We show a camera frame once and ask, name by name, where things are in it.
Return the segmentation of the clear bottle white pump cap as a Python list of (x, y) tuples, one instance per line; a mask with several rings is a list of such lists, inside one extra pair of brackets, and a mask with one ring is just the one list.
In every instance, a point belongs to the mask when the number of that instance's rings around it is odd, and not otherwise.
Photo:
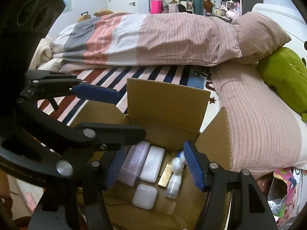
[(182, 176), (185, 166), (187, 165), (184, 152), (179, 152), (171, 161), (172, 176), (167, 185), (165, 197), (176, 199), (182, 183)]

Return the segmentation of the striped fleece blanket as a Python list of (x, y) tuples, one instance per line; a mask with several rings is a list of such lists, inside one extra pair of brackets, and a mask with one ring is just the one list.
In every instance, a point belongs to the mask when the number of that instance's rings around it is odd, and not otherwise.
[[(74, 71), (74, 75), (86, 82), (115, 89), (119, 92), (116, 106), (123, 113), (127, 113), (127, 88), (128, 78), (141, 80), (162, 81), (177, 85), (189, 86), (210, 92), (207, 110), (200, 128), (203, 131), (220, 110), (218, 95), (215, 92), (212, 76), (208, 67), (199, 66), (150, 66), (150, 67), (107, 67), (92, 70)], [(85, 100), (76, 96), (59, 97), (55, 101), (59, 110), (55, 111), (48, 100), (40, 100), (37, 107), (51, 117), (69, 125), (81, 108)]]

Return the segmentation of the lilac cosmetic box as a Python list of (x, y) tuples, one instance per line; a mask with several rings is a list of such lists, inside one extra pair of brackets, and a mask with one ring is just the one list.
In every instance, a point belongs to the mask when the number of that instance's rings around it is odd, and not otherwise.
[(129, 148), (125, 160), (120, 168), (118, 181), (128, 186), (134, 186), (134, 183), (143, 168), (149, 148), (150, 142), (148, 141), (142, 141)]

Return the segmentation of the cream fleece blanket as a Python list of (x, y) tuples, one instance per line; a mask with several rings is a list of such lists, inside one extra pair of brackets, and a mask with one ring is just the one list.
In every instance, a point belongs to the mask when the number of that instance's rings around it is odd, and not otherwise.
[(62, 58), (53, 58), (51, 51), (52, 39), (49, 36), (41, 39), (33, 58), (31, 60), (30, 70), (45, 70), (58, 72), (61, 68)]

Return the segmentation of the white rectangular case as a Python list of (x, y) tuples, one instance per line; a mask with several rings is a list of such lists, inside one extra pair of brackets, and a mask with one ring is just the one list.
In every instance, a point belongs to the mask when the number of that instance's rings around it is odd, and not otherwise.
[(155, 183), (161, 168), (165, 149), (157, 146), (151, 146), (139, 175), (142, 181)]

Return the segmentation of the white earbuds case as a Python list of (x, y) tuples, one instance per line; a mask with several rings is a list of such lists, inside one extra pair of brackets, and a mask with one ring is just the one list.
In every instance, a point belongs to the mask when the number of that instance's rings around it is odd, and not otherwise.
[(140, 184), (135, 191), (132, 204), (141, 209), (151, 210), (154, 207), (157, 196), (158, 191), (155, 187)]

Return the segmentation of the pink grey striped duvet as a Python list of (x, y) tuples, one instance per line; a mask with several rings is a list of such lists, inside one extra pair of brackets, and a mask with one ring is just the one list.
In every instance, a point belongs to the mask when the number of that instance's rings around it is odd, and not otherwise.
[(88, 19), (62, 30), (51, 52), (68, 64), (112, 66), (213, 67), (242, 55), (231, 24), (186, 12)]

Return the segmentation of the brown cardboard box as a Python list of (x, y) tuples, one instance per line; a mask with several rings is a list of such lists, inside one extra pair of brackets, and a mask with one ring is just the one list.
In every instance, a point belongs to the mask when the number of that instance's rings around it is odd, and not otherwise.
[[(146, 131), (146, 140), (163, 147), (165, 156), (183, 148), (184, 142), (194, 142), (199, 152), (226, 170), (232, 168), (230, 134), (226, 111), (219, 109), (206, 129), (210, 94), (187, 86), (130, 78), (127, 80), (127, 113), (108, 103), (88, 101), (76, 114), (71, 126), (82, 122), (139, 125)], [(107, 212), (117, 229), (194, 229), (205, 202), (205, 194), (194, 185), (189, 170), (185, 170), (176, 199), (158, 197), (152, 210), (132, 205), (135, 189), (116, 183), (103, 193)]]

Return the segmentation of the gold lipstick box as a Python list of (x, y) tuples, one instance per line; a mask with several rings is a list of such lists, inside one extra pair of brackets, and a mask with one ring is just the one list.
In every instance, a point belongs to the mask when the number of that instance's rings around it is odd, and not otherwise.
[(178, 151), (172, 151), (170, 156), (167, 158), (167, 163), (163, 168), (163, 172), (160, 176), (160, 179), (158, 181), (158, 186), (162, 188), (166, 188), (171, 176), (173, 174), (173, 169), (172, 169), (172, 159), (177, 157)]

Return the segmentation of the green plush toy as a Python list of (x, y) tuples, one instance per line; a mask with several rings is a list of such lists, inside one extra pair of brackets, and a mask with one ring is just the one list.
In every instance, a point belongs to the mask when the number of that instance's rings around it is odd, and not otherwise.
[(281, 47), (258, 61), (263, 81), (306, 122), (306, 66), (290, 48)]

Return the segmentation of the pink striped pillow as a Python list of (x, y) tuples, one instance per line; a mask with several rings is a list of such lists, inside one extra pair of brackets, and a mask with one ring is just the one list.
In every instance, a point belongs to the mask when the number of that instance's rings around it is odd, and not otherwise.
[(232, 21), (238, 35), (241, 57), (239, 64), (255, 64), (291, 41), (288, 33), (273, 19), (248, 12)]

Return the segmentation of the white bed headboard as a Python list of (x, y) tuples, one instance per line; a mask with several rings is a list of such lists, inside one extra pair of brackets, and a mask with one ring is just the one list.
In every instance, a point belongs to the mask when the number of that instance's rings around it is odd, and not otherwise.
[(257, 3), (253, 6), (252, 11), (277, 22), (291, 37), (291, 41), (285, 44), (285, 47), (292, 49), (306, 61), (306, 23), (297, 10), (279, 5)]

